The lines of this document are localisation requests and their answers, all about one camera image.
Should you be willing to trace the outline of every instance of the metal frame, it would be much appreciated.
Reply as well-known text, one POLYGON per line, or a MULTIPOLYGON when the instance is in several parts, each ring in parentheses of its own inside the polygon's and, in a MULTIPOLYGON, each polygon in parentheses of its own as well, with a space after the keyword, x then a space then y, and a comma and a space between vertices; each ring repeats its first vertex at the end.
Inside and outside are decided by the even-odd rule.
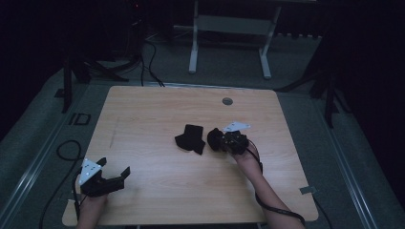
POLYGON ((277 7, 272 20, 258 20, 234 17, 221 17, 211 15, 199 15, 199 1, 194 1, 194 25, 193 25, 193 46, 191 48, 189 73, 197 71, 197 60, 199 54, 198 32, 199 31, 222 31, 245 34, 266 35, 266 43, 259 49, 260 62, 262 64, 263 76, 271 78, 270 67, 268 66, 267 52, 271 38, 279 18, 281 7, 277 7))

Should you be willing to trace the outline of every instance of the wire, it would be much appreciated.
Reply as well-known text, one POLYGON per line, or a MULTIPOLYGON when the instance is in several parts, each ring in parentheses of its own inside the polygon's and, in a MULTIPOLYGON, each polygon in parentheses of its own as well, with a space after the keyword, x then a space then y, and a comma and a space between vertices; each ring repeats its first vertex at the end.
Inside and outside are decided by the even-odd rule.
POLYGON ((312 196, 312 197, 313 197, 313 200, 315 201, 315 204, 316 204, 316 205, 319 207, 319 209, 321 210, 322 214, 324 214, 325 219, 327 220, 330 229, 333 229, 333 227, 332 227, 332 225, 331 225, 331 222, 330 222, 330 219, 329 219, 327 213, 326 213, 325 210, 321 207, 321 204, 319 204, 318 200, 316 200, 316 198, 315 198, 314 196, 312 196))
POLYGON ((153 51, 151 60, 149 61, 148 67, 145 67, 145 61, 143 59, 143 55, 140 56, 140 62, 142 63, 142 70, 141 70, 141 73, 140 73, 140 85, 143 87, 144 70, 147 70, 147 71, 149 71, 152 78, 154 78, 159 83, 159 85, 161 87, 165 87, 164 83, 160 79, 158 79, 158 77, 152 72, 152 62, 153 62, 153 60, 155 58, 155 55, 156 55, 156 46, 154 44, 152 44, 151 42, 149 42, 149 41, 145 41, 145 43, 152 46, 154 51, 153 51))
POLYGON ((54 196, 55 196, 56 193, 59 191, 60 187, 61 187, 61 186, 63 185, 63 183, 66 181, 66 179, 68 178, 68 176, 71 174, 72 170, 75 168, 75 165, 78 163, 78 161, 81 160, 81 159, 83 159, 83 157, 81 156, 81 146, 80 146, 80 143, 79 143, 78 141, 76 141, 76 140, 67 140, 67 141, 64 141, 63 143, 61 143, 61 144, 57 147, 57 149, 56 149, 56 154, 57 154, 57 156, 58 156, 59 158, 61 158, 61 159, 63 159, 63 160, 67 160, 67 161, 73 161, 74 163, 72 164, 72 166, 71 166, 71 168, 69 169, 69 171, 68 171, 68 173, 66 174, 66 176, 64 176, 63 179, 60 181, 59 185, 57 185, 56 189, 53 191, 53 194, 51 195, 51 197, 48 199, 47 203, 45 204, 45 207, 44 207, 44 209, 43 209, 43 211, 42 211, 42 214, 41 214, 41 218, 40 218, 40 220, 39 220, 39 225, 38 225, 39 229, 42 229, 42 228, 43 228, 45 214, 46 214, 46 212, 47 212, 47 210, 48 210, 48 208, 49 208, 49 206, 50 206, 50 204, 51 204, 51 202, 52 202, 54 196), (77 155, 76 155, 75 158, 68 158, 68 157, 63 156, 63 155, 60 153, 60 148, 62 148, 62 146, 66 145, 66 144, 68 144, 68 143, 71 143, 71 142, 77 145, 77 155))

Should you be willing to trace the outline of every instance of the wooden table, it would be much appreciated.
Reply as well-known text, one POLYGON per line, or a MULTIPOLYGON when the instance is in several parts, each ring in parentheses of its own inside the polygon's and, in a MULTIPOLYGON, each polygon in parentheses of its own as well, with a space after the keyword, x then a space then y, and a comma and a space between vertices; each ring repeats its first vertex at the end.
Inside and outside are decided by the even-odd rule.
MULTIPOLYGON (((185 124, 220 130, 232 121, 251 125, 242 134, 259 149, 264 175, 276 193, 306 220, 318 213, 288 125, 273 91, 214 88, 113 87, 86 157, 107 157, 103 176, 127 166, 125 189, 109 196, 103 225, 264 222, 254 191, 233 158, 205 145, 202 155, 176 145, 185 124), (230 106, 223 98, 233 100, 230 106)), ((75 225, 68 203, 65 225, 75 225)))

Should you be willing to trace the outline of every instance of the black cable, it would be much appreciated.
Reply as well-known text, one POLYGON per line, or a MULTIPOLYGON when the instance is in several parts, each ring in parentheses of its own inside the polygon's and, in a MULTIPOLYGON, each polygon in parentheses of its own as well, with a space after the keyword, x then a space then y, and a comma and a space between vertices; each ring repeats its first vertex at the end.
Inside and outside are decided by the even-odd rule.
POLYGON ((316 204, 316 205, 319 207, 319 209, 321 210, 322 214, 324 214, 325 219, 327 220, 330 229, 333 229, 333 227, 332 227, 332 225, 331 225, 331 222, 330 222, 330 219, 329 219, 327 213, 326 213, 325 210, 321 207, 321 204, 319 204, 318 200, 316 200, 316 198, 315 198, 314 196, 312 196, 312 197, 313 197, 313 200, 315 201, 315 204, 316 204))
POLYGON ((63 160, 67 160, 67 161, 73 161, 74 163, 72 164, 72 167, 69 169, 69 172, 66 174, 65 177, 63 177, 63 179, 60 181, 59 185, 56 187, 56 189, 53 191, 53 194, 51 195, 51 197, 48 199, 47 203, 45 204, 45 207, 42 211, 41 214, 41 218, 39 220, 39 229, 43 228, 43 224, 44 224, 44 218, 45 218, 45 214, 54 198, 54 196, 56 195, 56 193, 59 191, 60 187, 63 185, 63 183, 66 181, 66 179, 68 178, 68 176, 71 174, 72 170, 75 168, 75 165, 78 163, 79 160, 83 159, 83 157, 81 156, 81 146, 80 143, 76 140, 67 140, 64 141, 62 144, 60 144, 57 149, 56 149, 56 154, 59 158, 63 159, 63 160), (68 144, 68 143, 74 143, 77 145, 77 155, 75 158, 68 158, 68 157, 64 157, 62 154, 60 154, 60 148, 62 148, 62 146, 68 144))
POLYGON ((151 60, 149 61, 149 66, 147 68, 146 67, 145 68, 149 71, 151 76, 159 83, 159 85, 161 87, 164 87, 163 82, 160 79, 158 79, 156 77, 156 75, 152 72, 152 62, 153 62, 153 60, 155 58, 155 55, 156 55, 156 52, 157 52, 156 46, 154 44, 152 44, 151 42, 147 41, 147 40, 145 40, 145 43, 152 46, 152 48, 153 48, 153 54, 152 54, 151 60))
MULTIPOLYGON (((236 139, 233 139, 233 140, 234 140, 236 143, 242 145, 241 142, 237 141, 236 139)), ((263 163, 260 161, 259 150, 257 149, 256 145, 255 145, 251 140, 249 140, 249 143, 251 143, 252 146, 255 148, 255 150, 256 150, 256 152, 257 152, 257 156, 256 156, 253 152, 251 152, 249 149, 246 148, 246 150, 247 150, 251 155, 253 155, 253 157, 254 157, 254 158, 256 159, 256 161, 259 163, 260 170, 261 170, 261 172, 263 173, 263 163)), ((299 214, 297 214, 297 213, 294 213, 294 212, 290 212, 290 211, 288 211, 288 210, 284 210, 284 209, 280 209, 280 208, 275 208, 275 207, 270 207, 270 206, 266 205, 264 202, 262 202, 262 200, 259 198, 259 196, 257 195, 257 193, 255 193, 255 197, 256 197, 257 203, 259 203, 259 205, 260 205, 261 207, 265 208, 266 210, 268 210, 268 211, 270 211, 270 212, 275 212, 275 213, 278 213, 278 214, 282 214, 282 215, 285 215, 285 216, 297 218, 297 219, 299 219, 299 220, 301 221, 301 223, 305 226, 305 219, 304 219, 301 215, 299 215, 299 214)))

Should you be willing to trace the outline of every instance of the tripod leg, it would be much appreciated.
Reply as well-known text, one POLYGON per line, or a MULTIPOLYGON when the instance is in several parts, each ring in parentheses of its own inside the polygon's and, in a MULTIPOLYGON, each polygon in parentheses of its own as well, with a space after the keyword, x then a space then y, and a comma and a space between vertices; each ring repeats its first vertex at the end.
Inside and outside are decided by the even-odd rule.
POLYGON ((331 114, 333 112, 333 95, 334 95, 334 85, 336 81, 336 75, 335 73, 330 74, 330 82, 328 86, 328 91, 327 91, 327 101, 325 105, 325 119, 330 126, 330 128, 333 128, 333 124, 331 122, 331 114))
POLYGON ((66 113, 72 104, 72 70, 71 59, 67 56, 63 62, 63 110, 62 113, 66 113))

